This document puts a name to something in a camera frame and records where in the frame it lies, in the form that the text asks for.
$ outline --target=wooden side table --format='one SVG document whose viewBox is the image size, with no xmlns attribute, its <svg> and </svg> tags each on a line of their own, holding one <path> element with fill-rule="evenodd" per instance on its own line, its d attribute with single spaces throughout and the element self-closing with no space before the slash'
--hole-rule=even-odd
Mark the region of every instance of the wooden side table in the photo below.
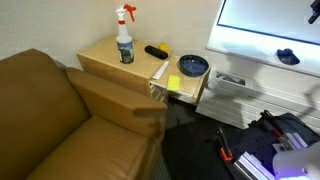
<svg viewBox="0 0 320 180">
<path fill-rule="evenodd" d="M 144 48 L 148 44 L 133 40 L 134 62 L 123 64 L 119 59 L 115 38 L 106 38 L 77 54 L 84 71 L 162 102 L 166 101 L 168 94 L 172 94 L 180 99 L 184 97 L 182 100 L 187 98 L 189 103 L 197 103 L 206 75 L 196 78 L 183 75 L 177 68 L 179 58 L 169 56 L 166 70 L 160 79 L 154 80 L 152 76 L 165 61 L 147 54 Z M 167 93 L 169 75 L 180 76 L 180 91 Z"/>
</svg>

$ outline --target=blue bowl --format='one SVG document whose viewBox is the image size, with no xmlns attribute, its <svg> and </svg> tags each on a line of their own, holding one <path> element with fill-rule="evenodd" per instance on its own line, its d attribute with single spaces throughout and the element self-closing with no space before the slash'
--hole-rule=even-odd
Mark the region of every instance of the blue bowl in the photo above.
<svg viewBox="0 0 320 180">
<path fill-rule="evenodd" d="M 179 70 L 186 76 L 202 76 L 208 69 L 208 62 L 197 55 L 184 55 L 179 59 Z"/>
</svg>

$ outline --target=red spray nozzle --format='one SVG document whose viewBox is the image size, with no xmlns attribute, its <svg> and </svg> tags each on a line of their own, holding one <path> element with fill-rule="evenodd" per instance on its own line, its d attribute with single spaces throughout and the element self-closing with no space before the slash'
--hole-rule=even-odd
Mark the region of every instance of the red spray nozzle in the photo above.
<svg viewBox="0 0 320 180">
<path fill-rule="evenodd" d="M 132 21 L 134 22 L 133 11 L 135 11 L 137 8 L 133 7 L 133 6 L 130 6 L 129 4 L 125 4 L 123 6 L 123 9 L 126 9 L 127 11 L 129 11 L 130 17 L 131 17 Z"/>
</svg>

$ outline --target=yellow sticky note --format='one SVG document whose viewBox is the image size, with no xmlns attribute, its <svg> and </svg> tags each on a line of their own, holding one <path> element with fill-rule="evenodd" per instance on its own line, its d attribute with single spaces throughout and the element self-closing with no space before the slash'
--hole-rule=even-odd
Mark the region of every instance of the yellow sticky note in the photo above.
<svg viewBox="0 0 320 180">
<path fill-rule="evenodd" d="M 169 75 L 167 90 L 168 91 L 179 91 L 180 89 L 180 76 Z"/>
</svg>

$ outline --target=spray bottle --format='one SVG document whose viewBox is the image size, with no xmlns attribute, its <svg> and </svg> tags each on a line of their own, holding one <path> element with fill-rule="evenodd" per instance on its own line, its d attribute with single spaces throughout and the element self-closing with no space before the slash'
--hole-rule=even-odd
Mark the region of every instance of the spray bottle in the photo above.
<svg viewBox="0 0 320 180">
<path fill-rule="evenodd" d="M 119 36 L 116 38 L 116 40 L 118 44 L 120 62 L 124 64 L 130 64 L 134 61 L 132 37 L 128 35 L 124 15 L 129 11 L 131 20 L 134 22 L 133 11 L 136 9 L 136 7 L 125 4 L 120 6 L 116 11 L 119 16 Z"/>
</svg>

